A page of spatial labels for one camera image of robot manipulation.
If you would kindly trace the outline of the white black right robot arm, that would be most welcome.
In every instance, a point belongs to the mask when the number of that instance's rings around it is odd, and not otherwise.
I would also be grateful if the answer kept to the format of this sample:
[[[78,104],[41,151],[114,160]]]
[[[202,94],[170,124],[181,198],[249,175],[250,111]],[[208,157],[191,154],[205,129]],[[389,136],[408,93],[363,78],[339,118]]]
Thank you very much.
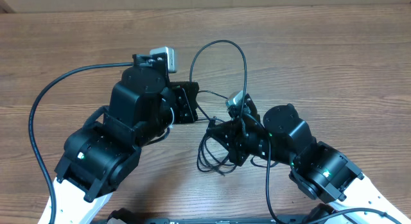
[[[236,166],[249,155],[288,165],[297,187],[322,202],[304,223],[410,223],[354,162],[312,136],[293,105],[271,108],[262,121],[250,114],[244,118],[210,125],[207,134],[228,151]]]

